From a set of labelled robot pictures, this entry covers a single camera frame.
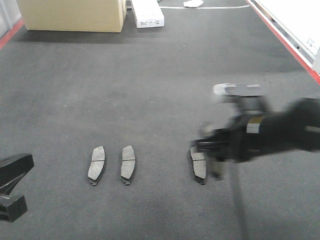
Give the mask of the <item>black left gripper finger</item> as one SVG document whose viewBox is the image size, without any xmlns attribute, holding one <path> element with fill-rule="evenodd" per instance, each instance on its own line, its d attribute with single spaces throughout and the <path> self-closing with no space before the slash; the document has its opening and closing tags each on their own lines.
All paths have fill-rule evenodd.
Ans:
<svg viewBox="0 0 320 240">
<path fill-rule="evenodd" d="M 28 211 L 24 195 L 0 195 L 0 220 L 14 222 Z"/>
<path fill-rule="evenodd" d="M 31 153 L 0 159 L 0 193 L 10 194 L 18 182 L 34 167 Z"/>
</svg>

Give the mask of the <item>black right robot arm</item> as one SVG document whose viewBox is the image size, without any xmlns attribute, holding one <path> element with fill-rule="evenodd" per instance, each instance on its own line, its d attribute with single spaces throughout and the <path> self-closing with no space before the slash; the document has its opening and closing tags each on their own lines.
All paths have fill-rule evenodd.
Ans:
<svg viewBox="0 0 320 240">
<path fill-rule="evenodd" d="M 194 140 L 199 153 L 219 162 L 249 162 L 257 157 L 292 150 L 320 150 L 320 100 L 300 98 L 284 111 L 242 114 L 226 128 Z"/>
</svg>

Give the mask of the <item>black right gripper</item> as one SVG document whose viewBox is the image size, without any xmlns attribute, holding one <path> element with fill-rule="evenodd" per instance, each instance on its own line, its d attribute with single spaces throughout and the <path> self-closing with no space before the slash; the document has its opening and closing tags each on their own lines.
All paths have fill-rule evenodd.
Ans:
<svg viewBox="0 0 320 240">
<path fill-rule="evenodd" d="M 226 143 L 218 147 L 210 139 L 195 139 L 191 148 L 198 153 L 207 153 L 217 162 L 235 160 L 237 163 L 249 162 L 258 157 L 262 150 L 258 147 L 258 132 L 264 114 L 244 114 L 231 119 L 226 128 L 214 131 L 215 140 Z"/>
</svg>

